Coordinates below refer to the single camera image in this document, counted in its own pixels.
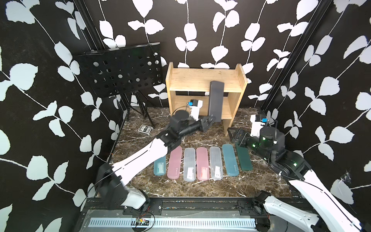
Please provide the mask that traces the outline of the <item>dark green pencil case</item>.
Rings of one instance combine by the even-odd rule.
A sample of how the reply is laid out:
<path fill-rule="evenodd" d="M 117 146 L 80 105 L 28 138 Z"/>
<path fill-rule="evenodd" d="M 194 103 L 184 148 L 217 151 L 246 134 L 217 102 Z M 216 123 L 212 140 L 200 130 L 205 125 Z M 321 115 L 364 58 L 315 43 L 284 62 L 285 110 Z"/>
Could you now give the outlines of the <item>dark green pencil case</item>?
<path fill-rule="evenodd" d="M 252 171 L 253 165 L 249 155 L 249 150 L 245 147 L 239 146 L 238 143 L 235 143 L 237 155 L 239 158 L 239 163 L 242 171 Z"/>

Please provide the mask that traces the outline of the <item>dark grey pencil case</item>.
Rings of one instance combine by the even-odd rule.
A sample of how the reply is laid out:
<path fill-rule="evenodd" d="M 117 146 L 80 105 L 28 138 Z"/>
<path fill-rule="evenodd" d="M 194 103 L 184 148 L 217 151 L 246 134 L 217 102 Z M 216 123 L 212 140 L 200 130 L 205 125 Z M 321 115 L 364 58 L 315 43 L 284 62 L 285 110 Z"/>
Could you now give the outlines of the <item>dark grey pencil case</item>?
<path fill-rule="evenodd" d="M 224 98 L 224 83 L 219 81 L 210 82 L 208 115 L 215 117 L 215 122 L 222 121 L 222 108 Z"/>

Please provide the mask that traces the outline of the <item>teal pencil case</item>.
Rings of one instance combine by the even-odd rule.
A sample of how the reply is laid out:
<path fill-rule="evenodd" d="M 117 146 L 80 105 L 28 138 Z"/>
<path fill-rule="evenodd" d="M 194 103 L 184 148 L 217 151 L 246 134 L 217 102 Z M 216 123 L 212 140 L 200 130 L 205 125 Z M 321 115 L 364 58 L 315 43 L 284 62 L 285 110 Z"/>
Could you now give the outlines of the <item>teal pencil case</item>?
<path fill-rule="evenodd" d="M 223 156 L 224 156 L 227 175 L 231 177 L 238 176 L 239 168 L 238 168 L 233 146 L 231 144 L 224 144 L 222 146 L 222 150 L 223 150 Z"/>

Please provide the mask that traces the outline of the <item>clear white pencil case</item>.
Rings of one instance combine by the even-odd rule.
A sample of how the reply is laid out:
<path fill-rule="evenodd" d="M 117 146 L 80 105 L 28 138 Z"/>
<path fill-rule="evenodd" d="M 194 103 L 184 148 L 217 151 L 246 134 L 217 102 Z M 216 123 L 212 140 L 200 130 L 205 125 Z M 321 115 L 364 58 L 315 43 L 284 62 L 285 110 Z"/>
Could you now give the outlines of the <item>clear white pencil case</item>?
<path fill-rule="evenodd" d="M 222 163 L 221 150 L 219 147 L 210 147 L 210 168 L 211 168 L 211 178 L 213 180 L 222 180 L 223 163 Z"/>

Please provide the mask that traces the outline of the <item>frosted white pencil case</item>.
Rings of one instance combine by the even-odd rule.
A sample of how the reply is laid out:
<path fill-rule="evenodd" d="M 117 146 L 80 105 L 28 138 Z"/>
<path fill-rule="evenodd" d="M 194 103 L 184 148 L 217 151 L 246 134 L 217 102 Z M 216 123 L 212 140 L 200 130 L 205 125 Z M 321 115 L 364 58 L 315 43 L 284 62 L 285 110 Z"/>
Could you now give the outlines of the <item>frosted white pencil case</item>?
<path fill-rule="evenodd" d="M 188 182 L 196 179 L 196 150 L 194 148 L 184 149 L 184 180 Z"/>

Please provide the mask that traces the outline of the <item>pink pencil case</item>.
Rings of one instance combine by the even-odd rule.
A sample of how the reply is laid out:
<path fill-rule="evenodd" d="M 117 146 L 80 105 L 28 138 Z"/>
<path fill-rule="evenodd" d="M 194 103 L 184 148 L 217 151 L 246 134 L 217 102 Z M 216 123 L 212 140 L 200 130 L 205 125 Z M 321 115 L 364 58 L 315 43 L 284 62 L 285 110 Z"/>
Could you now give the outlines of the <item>pink pencil case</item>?
<path fill-rule="evenodd" d="M 206 181 L 210 178 L 209 171 L 209 157 L 207 148 L 196 149 L 196 166 L 197 166 L 197 179 L 199 181 Z"/>
<path fill-rule="evenodd" d="M 181 159 L 182 159 L 182 148 L 178 146 L 176 149 L 174 149 L 170 153 L 168 172 L 167 172 L 167 177 L 169 179 L 176 180 L 179 178 Z"/>

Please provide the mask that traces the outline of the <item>light blue pencil case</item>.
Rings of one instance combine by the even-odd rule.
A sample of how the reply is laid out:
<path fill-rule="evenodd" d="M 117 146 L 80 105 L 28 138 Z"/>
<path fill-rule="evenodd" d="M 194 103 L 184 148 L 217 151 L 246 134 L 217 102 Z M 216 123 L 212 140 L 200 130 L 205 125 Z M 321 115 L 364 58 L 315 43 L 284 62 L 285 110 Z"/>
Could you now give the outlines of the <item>light blue pencil case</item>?
<path fill-rule="evenodd" d="M 166 156 L 154 161 L 154 175 L 163 176 L 166 174 Z"/>

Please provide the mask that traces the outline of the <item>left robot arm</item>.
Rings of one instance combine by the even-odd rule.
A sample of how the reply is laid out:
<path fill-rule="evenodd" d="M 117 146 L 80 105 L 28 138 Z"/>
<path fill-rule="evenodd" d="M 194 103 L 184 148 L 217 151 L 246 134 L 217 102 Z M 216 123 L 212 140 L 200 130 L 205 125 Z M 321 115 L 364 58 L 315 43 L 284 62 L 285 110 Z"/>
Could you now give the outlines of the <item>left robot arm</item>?
<path fill-rule="evenodd" d="M 187 111 L 178 110 L 164 130 L 144 148 L 120 162 L 102 164 L 94 187 L 104 206 L 114 210 L 120 206 L 140 209 L 148 205 L 149 198 L 145 193 L 127 184 L 147 166 L 180 146 L 185 136 L 197 131 L 206 132 L 215 122 L 215 116 L 203 116 L 195 120 Z"/>

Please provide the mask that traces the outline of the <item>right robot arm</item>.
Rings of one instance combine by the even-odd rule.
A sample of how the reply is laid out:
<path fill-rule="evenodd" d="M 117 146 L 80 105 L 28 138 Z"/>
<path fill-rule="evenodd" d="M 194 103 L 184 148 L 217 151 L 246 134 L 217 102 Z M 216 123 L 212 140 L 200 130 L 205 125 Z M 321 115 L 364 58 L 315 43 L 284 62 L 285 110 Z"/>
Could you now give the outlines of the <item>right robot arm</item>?
<path fill-rule="evenodd" d="M 371 226 L 349 213 L 322 184 L 310 164 L 285 148 L 285 136 L 275 127 L 264 126 L 259 136 L 239 128 L 228 128 L 230 140 L 267 162 L 312 206 L 309 213 L 262 191 L 256 201 L 265 211 L 305 232 L 369 232 Z"/>

